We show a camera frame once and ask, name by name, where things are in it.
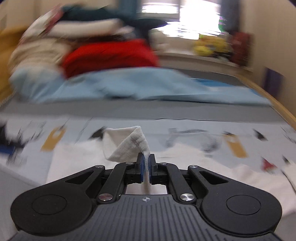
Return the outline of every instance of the red pillow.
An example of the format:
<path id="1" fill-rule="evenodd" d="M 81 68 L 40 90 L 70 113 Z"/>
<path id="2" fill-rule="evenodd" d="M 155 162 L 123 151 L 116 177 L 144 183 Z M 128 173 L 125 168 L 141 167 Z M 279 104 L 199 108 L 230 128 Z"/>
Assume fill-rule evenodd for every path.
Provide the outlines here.
<path id="1" fill-rule="evenodd" d="M 100 42 L 82 46 L 62 64 L 68 78 L 90 71 L 128 67 L 158 67 L 158 59 L 144 40 Z"/>

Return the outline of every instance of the crosshair logo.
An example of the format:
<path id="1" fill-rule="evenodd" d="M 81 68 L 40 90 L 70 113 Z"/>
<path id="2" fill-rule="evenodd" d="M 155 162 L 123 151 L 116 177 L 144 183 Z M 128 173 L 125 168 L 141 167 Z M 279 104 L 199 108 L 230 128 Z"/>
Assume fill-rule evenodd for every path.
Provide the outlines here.
<path id="1" fill-rule="evenodd" d="M 143 200 L 144 202 L 148 202 L 148 201 L 150 201 L 150 200 L 151 200 L 151 198 L 144 197 L 144 198 L 142 198 L 142 200 Z"/>

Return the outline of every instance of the purple object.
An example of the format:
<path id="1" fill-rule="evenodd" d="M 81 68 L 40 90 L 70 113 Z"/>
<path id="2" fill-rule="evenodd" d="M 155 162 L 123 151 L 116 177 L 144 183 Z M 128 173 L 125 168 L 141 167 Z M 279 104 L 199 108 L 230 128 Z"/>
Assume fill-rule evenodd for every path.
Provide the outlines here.
<path id="1" fill-rule="evenodd" d="M 296 0 L 290 0 L 291 3 L 294 4 L 294 6 L 296 6 Z"/>
<path id="2" fill-rule="evenodd" d="M 270 95 L 272 95 L 274 98 L 278 97 L 278 94 L 280 92 L 281 89 L 281 85 L 283 82 L 283 75 L 281 75 L 280 73 L 266 68 L 266 75 L 265 75 L 265 81 L 264 81 L 264 85 L 263 85 L 263 89 L 269 93 Z"/>

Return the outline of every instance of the silver bolt head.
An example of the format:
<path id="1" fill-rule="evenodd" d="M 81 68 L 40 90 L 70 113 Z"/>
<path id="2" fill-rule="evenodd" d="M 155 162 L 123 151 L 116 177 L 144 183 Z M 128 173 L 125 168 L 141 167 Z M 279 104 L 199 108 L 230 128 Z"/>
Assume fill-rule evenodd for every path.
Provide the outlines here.
<path id="1" fill-rule="evenodd" d="M 102 193 L 98 197 L 101 201 L 110 201 L 113 196 L 110 193 Z"/>
<path id="2" fill-rule="evenodd" d="M 194 195 L 190 193 L 183 193 L 180 195 L 180 199 L 183 201 L 192 201 L 194 199 Z"/>

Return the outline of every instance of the window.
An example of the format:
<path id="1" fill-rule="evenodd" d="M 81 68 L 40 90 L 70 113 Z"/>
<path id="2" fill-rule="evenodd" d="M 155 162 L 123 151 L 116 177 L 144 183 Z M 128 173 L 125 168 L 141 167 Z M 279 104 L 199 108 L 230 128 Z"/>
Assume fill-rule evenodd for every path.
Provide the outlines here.
<path id="1" fill-rule="evenodd" d="M 219 0 L 142 0 L 142 13 L 168 21 L 158 29 L 170 37 L 198 39 L 199 34 L 221 34 Z"/>

